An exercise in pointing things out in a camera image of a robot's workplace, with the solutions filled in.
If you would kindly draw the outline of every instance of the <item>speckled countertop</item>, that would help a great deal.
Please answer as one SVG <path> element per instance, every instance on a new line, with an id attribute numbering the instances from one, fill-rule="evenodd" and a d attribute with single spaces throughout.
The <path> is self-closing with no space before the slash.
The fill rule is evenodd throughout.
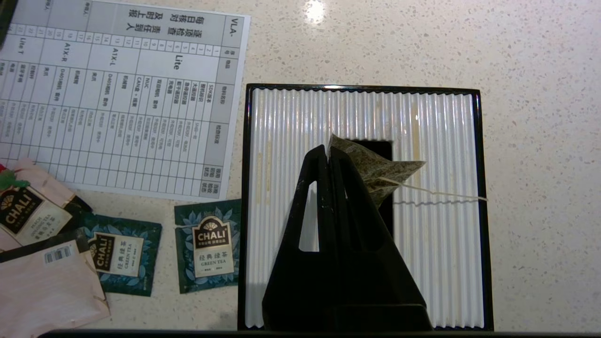
<path id="1" fill-rule="evenodd" d="M 482 91 L 495 327 L 601 331 L 601 2 L 153 0 L 252 16 L 243 84 Z M 240 102 L 229 198 L 241 196 Z M 151 298 L 109 294 L 88 328 L 235 330 L 237 289 L 180 295 L 173 206 L 80 191 L 160 222 Z"/>

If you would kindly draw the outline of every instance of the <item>table grid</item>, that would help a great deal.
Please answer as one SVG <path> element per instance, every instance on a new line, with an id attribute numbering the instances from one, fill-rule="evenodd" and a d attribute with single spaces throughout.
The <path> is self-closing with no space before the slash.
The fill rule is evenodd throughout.
<path id="1" fill-rule="evenodd" d="M 0 160 L 29 157 L 76 185 L 222 198 L 243 57 L 240 41 L 225 41 L 230 16 L 197 19 L 220 23 L 212 35 L 196 29 L 213 43 L 174 41 L 91 31 L 94 10 L 117 6 L 120 23 L 119 9 L 145 7 L 88 3 L 80 29 L 53 18 L 55 7 L 83 2 L 53 2 L 46 26 L 17 8 L 0 52 Z"/>

